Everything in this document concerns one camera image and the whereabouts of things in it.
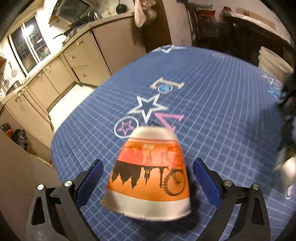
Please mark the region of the orange bicycle paper cup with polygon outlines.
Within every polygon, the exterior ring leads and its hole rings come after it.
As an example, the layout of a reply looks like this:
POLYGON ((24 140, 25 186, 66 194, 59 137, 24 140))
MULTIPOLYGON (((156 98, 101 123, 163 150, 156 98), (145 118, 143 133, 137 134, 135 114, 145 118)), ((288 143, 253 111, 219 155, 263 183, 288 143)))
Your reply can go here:
POLYGON ((187 168, 176 134, 140 126, 125 142, 101 205, 145 221, 172 221, 191 213, 187 168))

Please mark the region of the white blue plastic wrapper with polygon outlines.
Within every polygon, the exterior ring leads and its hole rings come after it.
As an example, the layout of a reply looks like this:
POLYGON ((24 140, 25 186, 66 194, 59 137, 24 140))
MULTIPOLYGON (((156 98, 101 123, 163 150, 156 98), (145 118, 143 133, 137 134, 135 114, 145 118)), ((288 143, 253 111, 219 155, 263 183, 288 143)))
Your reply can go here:
POLYGON ((274 167, 277 183, 282 189, 287 189, 295 182, 295 152, 282 148, 277 156, 274 167))

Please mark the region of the black trash bag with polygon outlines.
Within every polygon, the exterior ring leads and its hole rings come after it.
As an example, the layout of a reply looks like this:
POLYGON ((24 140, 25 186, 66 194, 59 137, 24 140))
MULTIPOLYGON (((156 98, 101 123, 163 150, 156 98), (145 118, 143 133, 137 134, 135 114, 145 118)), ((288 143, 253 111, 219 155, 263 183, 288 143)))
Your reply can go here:
POLYGON ((11 128, 8 123, 1 126, 1 130, 10 138, 14 143, 19 145, 22 149, 27 151, 27 137, 24 130, 16 129, 15 131, 11 128))

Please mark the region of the kitchen window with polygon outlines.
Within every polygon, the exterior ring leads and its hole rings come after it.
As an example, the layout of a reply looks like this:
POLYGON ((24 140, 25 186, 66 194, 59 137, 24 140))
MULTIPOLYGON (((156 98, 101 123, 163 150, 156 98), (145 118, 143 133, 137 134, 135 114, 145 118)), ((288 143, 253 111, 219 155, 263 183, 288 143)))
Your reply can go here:
POLYGON ((35 16, 16 28, 9 35, 9 42, 25 75, 51 54, 35 16))

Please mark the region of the beige kitchen cabinets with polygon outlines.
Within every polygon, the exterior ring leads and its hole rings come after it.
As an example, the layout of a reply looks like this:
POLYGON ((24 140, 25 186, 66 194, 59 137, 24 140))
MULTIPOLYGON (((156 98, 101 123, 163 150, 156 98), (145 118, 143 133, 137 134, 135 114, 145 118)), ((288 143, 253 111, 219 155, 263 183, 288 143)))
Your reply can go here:
POLYGON ((88 23, 1 100, 1 123, 24 130, 28 152, 51 161, 54 128, 49 111, 74 85, 98 87, 145 53, 133 12, 88 23))

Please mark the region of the beige refrigerator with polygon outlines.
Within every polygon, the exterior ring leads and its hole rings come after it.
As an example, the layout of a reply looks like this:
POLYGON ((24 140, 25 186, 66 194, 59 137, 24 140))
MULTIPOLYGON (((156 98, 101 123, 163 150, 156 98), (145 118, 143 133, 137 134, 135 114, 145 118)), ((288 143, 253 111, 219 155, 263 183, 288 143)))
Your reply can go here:
POLYGON ((25 239, 31 202, 39 184, 60 186, 55 168, 40 162, 1 132, 1 213, 20 240, 25 239))

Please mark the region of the blue grid tablecloth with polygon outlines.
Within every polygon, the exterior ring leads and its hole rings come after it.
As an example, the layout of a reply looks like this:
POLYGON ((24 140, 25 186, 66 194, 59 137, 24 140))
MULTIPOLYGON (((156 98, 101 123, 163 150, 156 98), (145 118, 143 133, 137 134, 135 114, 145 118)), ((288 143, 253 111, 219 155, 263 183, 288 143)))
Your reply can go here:
POLYGON ((283 119, 281 85, 238 58, 202 48, 163 46, 96 88, 57 129, 51 155, 59 178, 74 179, 95 159, 104 173, 81 211, 100 240, 196 240, 215 212, 193 174, 201 158, 237 186, 260 186, 270 237, 295 211, 295 188, 274 171, 283 119), (172 127, 189 174, 192 212, 173 222, 145 222, 101 205, 116 158, 135 126, 172 127))

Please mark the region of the white stacked stool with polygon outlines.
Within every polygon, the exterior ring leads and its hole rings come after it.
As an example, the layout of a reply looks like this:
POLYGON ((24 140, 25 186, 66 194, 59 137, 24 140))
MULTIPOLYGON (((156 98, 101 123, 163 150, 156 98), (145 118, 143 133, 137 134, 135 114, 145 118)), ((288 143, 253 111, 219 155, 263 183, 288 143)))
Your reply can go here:
POLYGON ((261 46, 258 56, 258 68, 284 82, 288 74, 293 73, 293 68, 273 51, 261 46))

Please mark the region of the wooden chair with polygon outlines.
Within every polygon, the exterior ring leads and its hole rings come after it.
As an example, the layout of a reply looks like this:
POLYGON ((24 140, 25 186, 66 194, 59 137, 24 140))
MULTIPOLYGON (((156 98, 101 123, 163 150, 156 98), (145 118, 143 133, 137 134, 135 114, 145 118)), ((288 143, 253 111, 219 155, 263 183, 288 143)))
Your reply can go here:
POLYGON ((198 4, 185 3, 192 25, 192 44, 195 47, 209 46, 219 38, 219 26, 215 18, 216 11, 198 4))

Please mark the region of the hanging pink cloth bag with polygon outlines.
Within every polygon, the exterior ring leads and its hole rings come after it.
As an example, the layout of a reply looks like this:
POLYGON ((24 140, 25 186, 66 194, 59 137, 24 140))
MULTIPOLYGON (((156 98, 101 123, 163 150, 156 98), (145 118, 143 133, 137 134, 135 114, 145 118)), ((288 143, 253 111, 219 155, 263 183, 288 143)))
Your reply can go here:
POLYGON ((152 9, 156 5, 155 0, 135 0, 134 1, 134 22, 138 28, 152 23, 157 18, 157 13, 152 9))

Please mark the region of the black frying pan on stove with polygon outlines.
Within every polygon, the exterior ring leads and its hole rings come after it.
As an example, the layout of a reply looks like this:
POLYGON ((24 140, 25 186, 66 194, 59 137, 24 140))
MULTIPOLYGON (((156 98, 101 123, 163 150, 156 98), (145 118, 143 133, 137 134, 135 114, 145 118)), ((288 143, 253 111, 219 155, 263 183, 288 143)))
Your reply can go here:
POLYGON ((53 37, 53 39, 55 39, 55 38, 57 38, 57 37, 59 37, 59 36, 62 36, 62 35, 68 37, 71 33, 77 32, 77 29, 78 29, 78 28, 81 28, 81 27, 85 26, 86 24, 87 24, 87 22, 79 22, 79 21, 76 21, 76 22, 74 22, 74 23, 72 23, 72 24, 70 25, 70 27, 69 27, 68 30, 66 30, 66 31, 65 31, 64 33, 62 33, 62 34, 59 34, 59 35, 53 37))

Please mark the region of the steel kettle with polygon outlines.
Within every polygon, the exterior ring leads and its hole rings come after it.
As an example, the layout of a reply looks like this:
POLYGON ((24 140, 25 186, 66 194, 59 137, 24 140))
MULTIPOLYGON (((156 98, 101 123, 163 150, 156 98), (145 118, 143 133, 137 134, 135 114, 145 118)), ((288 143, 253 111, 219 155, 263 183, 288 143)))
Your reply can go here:
POLYGON ((90 21, 96 21, 102 19, 102 15, 98 11, 90 11, 88 13, 88 18, 90 21))

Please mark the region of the steel range hood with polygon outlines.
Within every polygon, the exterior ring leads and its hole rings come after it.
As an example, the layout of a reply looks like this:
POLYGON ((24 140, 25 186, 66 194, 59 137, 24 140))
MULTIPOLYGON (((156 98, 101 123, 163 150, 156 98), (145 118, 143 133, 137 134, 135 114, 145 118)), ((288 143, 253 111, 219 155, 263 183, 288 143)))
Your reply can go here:
POLYGON ((48 24, 65 29, 71 25, 88 23, 94 20, 93 12, 97 7, 97 1, 57 1, 51 12, 48 24))

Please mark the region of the hanging black small pan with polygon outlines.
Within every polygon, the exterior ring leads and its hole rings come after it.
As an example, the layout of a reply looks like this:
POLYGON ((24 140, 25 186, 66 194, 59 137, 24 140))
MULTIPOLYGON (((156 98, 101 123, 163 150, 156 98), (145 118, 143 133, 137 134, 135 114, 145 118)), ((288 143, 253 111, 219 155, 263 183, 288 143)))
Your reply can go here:
POLYGON ((125 4, 121 3, 121 0, 118 0, 118 5, 116 6, 115 9, 117 14, 122 14, 127 12, 127 6, 125 4))

